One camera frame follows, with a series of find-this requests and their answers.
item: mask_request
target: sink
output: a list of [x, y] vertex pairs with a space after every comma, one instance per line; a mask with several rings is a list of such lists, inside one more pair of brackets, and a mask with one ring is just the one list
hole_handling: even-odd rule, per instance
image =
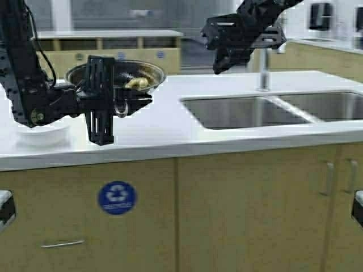
[[309, 123], [268, 97], [184, 100], [183, 104], [205, 128], [214, 130]]
[[310, 38], [310, 39], [302, 39], [302, 40], [303, 41], [316, 41], [316, 42], [333, 41], [333, 40], [319, 39], [319, 38]]
[[324, 122], [363, 119], [363, 96], [353, 92], [282, 95], [279, 98]]

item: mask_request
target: wall-mounted dispenser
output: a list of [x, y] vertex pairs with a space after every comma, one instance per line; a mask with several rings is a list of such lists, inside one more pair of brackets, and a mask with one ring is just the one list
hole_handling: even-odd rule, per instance
[[352, 208], [352, 218], [356, 220], [363, 227], [363, 191], [356, 191], [353, 208]]
[[363, 30], [363, 6], [356, 8], [356, 32]]
[[332, 3], [313, 3], [310, 6], [309, 29], [329, 31], [333, 16]]
[[15, 217], [14, 196], [8, 190], [0, 190], [0, 232], [5, 230]]
[[353, 37], [354, 48], [363, 49], [363, 5], [356, 7]]

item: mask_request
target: white bowl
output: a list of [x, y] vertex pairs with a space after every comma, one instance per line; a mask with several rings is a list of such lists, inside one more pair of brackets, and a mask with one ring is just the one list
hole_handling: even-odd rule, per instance
[[51, 146], [69, 139], [71, 117], [33, 128], [16, 123], [17, 142], [29, 146]]

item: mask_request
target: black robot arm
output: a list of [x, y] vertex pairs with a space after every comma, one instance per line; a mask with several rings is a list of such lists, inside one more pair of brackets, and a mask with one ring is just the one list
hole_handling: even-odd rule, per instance
[[[53, 80], [42, 71], [35, 46], [52, 70]], [[56, 84], [56, 74], [40, 48], [25, 1], [1, 0], [0, 84], [12, 102], [16, 122], [32, 128], [85, 114], [89, 140], [98, 145], [113, 143], [113, 117], [131, 115], [152, 102], [144, 92], [114, 88], [114, 65], [112, 57], [89, 56], [78, 86]]]
[[216, 50], [213, 70], [220, 74], [232, 66], [248, 63], [255, 41], [280, 14], [303, 0], [244, 0], [237, 13], [209, 18], [201, 34], [206, 48]]

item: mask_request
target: countertop edge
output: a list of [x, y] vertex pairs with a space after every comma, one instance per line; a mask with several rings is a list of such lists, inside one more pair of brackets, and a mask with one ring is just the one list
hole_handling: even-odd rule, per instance
[[9, 156], [0, 158], [0, 172], [31, 169], [71, 167], [103, 163], [134, 162], [154, 159], [185, 158], [213, 154], [229, 154], [285, 148], [338, 145], [363, 142], [363, 130], [342, 133], [235, 139], [223, 142], [191, 142], [164, 146], [131, 147], [124, 149], [63, 152], [45, 155]]
[[138, 29], [116, 31], [42, 31], [39, 39], [76, 39], [76, 38], [108, 38], [108, 37], [182, 37], [181, 32], [169, 29]]
[[326, 49], [337, 50], [337, 51], [353, 53], [353, 54], [363, 54], [363, 50], [361, 50], [361, 49], [345, 48], [343, 46], [324, 44], [322, 42], [319, 43], [319, 42], [313, 42], [313, 41], [305, 41], [305, 40], [301, 40], [301, 39], [291, 39], [288, 42], [310, 45], [310, 46], [315, 46], [315, 47], [319, 47], [319, 48], [326, 48]]

